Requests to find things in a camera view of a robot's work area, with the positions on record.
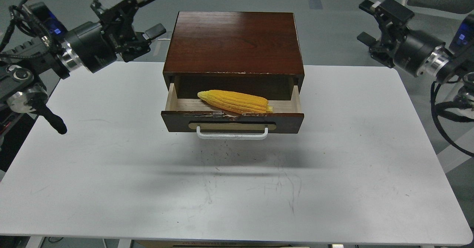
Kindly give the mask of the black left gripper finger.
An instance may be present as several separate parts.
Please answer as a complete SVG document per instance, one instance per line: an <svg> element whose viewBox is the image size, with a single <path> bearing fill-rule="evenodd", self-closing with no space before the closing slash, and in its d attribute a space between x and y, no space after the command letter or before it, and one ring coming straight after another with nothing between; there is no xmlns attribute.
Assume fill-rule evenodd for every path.
<svg viewBox="0 0 474 248"><path fill-rule="evenodd" d="M90 8L102 23L111 23L116 19L133 18L140 7L155 0L93 0Z"/></svg>
<svg viewBox="0 0 474 248"><path fill-rule="evenodd" d="M151 44L153 40L167 32L163 24L159 23L145 30L144 32L135 32L135 44Z"/></svg>

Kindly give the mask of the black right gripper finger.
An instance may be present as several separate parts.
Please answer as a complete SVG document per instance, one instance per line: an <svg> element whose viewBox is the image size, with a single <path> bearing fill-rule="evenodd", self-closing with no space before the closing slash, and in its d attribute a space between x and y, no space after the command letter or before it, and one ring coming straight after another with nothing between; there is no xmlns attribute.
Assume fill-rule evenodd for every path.
<svg viewBox="0 0 474 248"><path fill-rule="evenodd" d="M366 32L361 32L357 36L357 40L363 43L365 46L369 48L369 50L380 50L381 49L381 43L380 43L380 37L375 38L371 36L370 34Z"/></svg>
<svg viewBox="0 0 474 248"><path fill-rule="evenodd" d="M376 19L381 35L385 37L405 36L409 32L407 24L414 17L414 12L396 0L364 0L358 7Z"/></svg>

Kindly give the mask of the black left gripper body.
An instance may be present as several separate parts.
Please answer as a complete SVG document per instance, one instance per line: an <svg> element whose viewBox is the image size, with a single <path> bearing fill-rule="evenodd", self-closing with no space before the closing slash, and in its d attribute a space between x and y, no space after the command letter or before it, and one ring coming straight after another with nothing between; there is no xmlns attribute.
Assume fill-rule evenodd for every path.
<svg viewBox="0 0 474 248"><path fill-rule="evenodd" d="M150 51L151 29L137 32L133 18L137 10L107 10L99 13L100 21L86 22L67 33L67 43L81 64L90 72L105 68L120 55L130 62Z"/></svg>

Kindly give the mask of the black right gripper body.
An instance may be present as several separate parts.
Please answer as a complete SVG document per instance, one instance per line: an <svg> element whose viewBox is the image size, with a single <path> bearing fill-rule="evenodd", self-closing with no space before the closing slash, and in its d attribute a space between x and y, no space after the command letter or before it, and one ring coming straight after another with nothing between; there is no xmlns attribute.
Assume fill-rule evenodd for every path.
<svg viewBox="0 0 474 248"><path fill-rule="evenodd" d="M369 54L386 67L406 71L413 77L438 77L446 65L445 42L421 30L409 31L399 39L380 39L381 49L369 50Z"/></svg>

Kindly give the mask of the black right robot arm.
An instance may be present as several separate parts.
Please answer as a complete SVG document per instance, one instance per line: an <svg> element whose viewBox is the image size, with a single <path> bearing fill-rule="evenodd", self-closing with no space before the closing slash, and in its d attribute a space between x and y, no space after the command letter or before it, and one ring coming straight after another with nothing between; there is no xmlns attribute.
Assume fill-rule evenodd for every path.
<svg viewBox="0 0 474 248"><path fill-rule="evenodd" d="M440 117L456 123L473 122L473 15L460 25L454 51L446 43L422 30L410 29L414 12L396 0L372 2L364 0L360 10L375 18L381 32L374 38L366 32L357 40L368 47L369 55L378 63L419 77L434 78L430 88L431 116L438 132L460 152L473 157L473 152L452 140Z"/></svg>

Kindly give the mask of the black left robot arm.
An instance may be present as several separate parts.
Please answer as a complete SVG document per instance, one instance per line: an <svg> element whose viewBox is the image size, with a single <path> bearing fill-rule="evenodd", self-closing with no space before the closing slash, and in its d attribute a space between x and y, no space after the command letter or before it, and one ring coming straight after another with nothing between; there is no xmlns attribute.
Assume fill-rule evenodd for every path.
<svg viewBox="0 0 474 248"><path fill-rule="evenodd" d="M6 172L26 137L15 125L30 114L42 116L59 134L67 132L61 117L48 107L49 93L40 75L52 70L61 79L79 67L91 73L121 58L133 61L150 52L152 41L167 31L157 24L135 31L137 11L155 0L93 0L98 22L66 29L44 2L10 5L10 22L1 38L1 170Z"/></svg>

